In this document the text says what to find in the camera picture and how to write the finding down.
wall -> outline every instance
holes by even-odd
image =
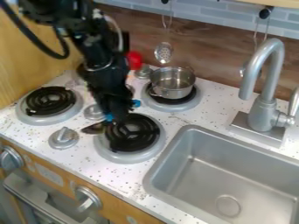
[[[68,41],[68,59],[53,59],[41,52],[0,10],[0,108],[45,84],[80,63],[80,54]],[[29,28],[54,51],[61,53],[52,28],[24,20]]]
[[[139,11],[167,15],[169,5],[161,0],[95,0],[98,3],[115,5]],[[224,25],[253,31],[256,16],[264,6],[251,3],[238,3],[234,0],[173,0],[176,18]],[[266,30],[266,21],[259,25],[259,31]],[[271,15],[268,32],[274,35],[299,39],[299,10],[276,7]]]
[[[176,17],[169,36],[165,36],[160,15],[105,4],[99,4],[99,8],[112,16],[123,30],[129,31],[131,49],[142,53],[145,63],[161,66],[154,57],[154,50],[161,41],[167,40],[173,45],[174,53],[166,66],[192,67],[200,78],[240,86],[240,67],[254,51],[251,31]],[[299,86],[299,45],[296,39],[282,37],[280,40],[285,44],[286,57],[276,97],[288,100],[291,90]],[[264,66],[263,75],[255,85],[258,93],[266,71],[267,66]]]

stainless steel sink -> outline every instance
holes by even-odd
[[[299,223],[299,163],[188,125],[143,180],[160,200],[209,224]]]

red object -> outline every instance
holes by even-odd
[[[128,52],[127,59],[130,70],[139,70],[143,65],[143,56],[139,52]]]

white countertop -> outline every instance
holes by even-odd
[[[71,80],[71,77],[71,72],[66,72],[47,85],[67,85],[83,95],[84,108],[93,104],[94,100],[86,88],[74,85],[75,82]],[[135,98],[140,99],[142,87],[148,81],[132,77],[134,76],[131,75],[128,79],[128,84],[135,88]],[[202,79],[197,79],[196,84],[203,95],[201,103],[196,108],[180,113],[164,113],[141,106],[135,112],[153,116],[164,126],[167,137],[166,145],[181,127],[187,124],[196,124],[299,159],[299,121],[297,125],[287,130],[285,143],[280,149],[257,143],[242,136],[236,136],[227,130],[228,125],[238,111],[248,112],[257,94],[253,94],[249,101],[242,101],[238,97],[238,88]],[[286,101],[278,100],[278,108],[281,111],[286,112],[287,106]],[[84,118],[83,110],[81,110],[75,117],[59,124],[30,126],[16,118],[15,104],[0,110],[0,135],[20,145],[25,150],[85,179],[166,223],[205,223],[201,219],[184,213],[144,191],[143,177],[157,157],[139,164],[114,164],[102,158],[94,148],[93,136],[80,132],[80,129],[92,123],[94,122]],[[80,133],[80,140],[70,149],[54,150],[48,145],[48,137],[64,126],[77,130]]]

wooden backsplash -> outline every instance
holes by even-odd
[[[72,44],[68,59],[52,59],[34,46],[1,9],[0,21],[0,108],[45,84],[64,70],[78,66],[80,54]],[[52,28],[27,20],[25,22],[48,46],[61,52]]]
[[[192,67],[198,77],[230,86],[240,85],[239,69],[253,53],[253,33],[214,24],[175,18],[170,36],[163,30],[161,16],[99,4],[120,27],[131,34],[131,48],[143,54],[144,61],[161,66],[154,49],[164,40],[175,49],[167,66]],[[9,105],[30,90],[48,82],[64,70],[74,69],[80,54],[71,45],[69,59],[52,59],[36,48],[0,10],[0,108]],[[61,51],[52,29],[26,21],[28,26],[51,48]],[[280,38],[286,46],[286,59],[276,89],[276,97],[288,100],[291,89],[299,85],[299,41]],[[262,89],[264,75],[257,81]]]
[[[167,38],[160,15],[103,4],[99,7],[130,32],[131,48],[141,52],[146,63],[161,66],[155,60],[154,50],[159,42],[169,40],[174,56],[168,65],[192,67],[200,78],[234,87],[240,85],[240,67],[254,51],[252,31],[175,18]],[[291,89],[299,85],[299,40],[277,38],[285,44],[286,58],[276,97],[289,100]],[[257,81],[256,92],[261,91],[264,80],[263,75]]]

